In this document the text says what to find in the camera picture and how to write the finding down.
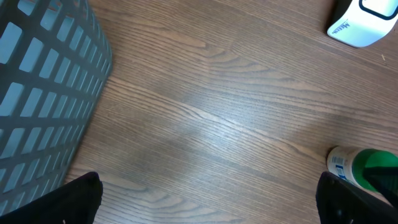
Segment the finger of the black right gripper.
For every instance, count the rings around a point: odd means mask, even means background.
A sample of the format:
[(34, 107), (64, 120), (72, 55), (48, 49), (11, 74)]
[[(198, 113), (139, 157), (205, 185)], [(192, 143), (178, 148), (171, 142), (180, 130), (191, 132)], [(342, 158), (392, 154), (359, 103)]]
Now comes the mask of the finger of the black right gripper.
[(363, 176), (394, 208), (397, 208), (397, 167), (365, 168)]

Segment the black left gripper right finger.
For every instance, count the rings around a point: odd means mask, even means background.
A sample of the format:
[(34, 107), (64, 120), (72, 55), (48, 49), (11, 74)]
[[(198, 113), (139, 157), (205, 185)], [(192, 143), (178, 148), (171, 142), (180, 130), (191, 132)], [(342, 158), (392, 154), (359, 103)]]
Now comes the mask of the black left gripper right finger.
[(323, 172), (316, 202), (321, 224), (397, 224), (397, 209), (357, 186)]

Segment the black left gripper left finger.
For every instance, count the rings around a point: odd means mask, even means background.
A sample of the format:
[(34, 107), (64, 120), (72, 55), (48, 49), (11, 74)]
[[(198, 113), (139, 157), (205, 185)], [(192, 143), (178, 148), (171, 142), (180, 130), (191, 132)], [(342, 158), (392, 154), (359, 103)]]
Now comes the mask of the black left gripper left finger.
[(1, 224), (93, 223), (103, 195), (97, 172), (85, 175), (1, 216)]

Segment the green lid white jar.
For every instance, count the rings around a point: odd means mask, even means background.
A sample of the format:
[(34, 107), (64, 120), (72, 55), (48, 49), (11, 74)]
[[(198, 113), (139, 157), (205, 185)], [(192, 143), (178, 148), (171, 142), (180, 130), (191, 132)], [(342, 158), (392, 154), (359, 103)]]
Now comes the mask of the green lid white jar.
[(389, 151), (360, 147), (334, 147), (326, 158), (328, 171), (359, 188), (377, 190), (363, 177), (365, 168), (397, 167), (397, 156)]

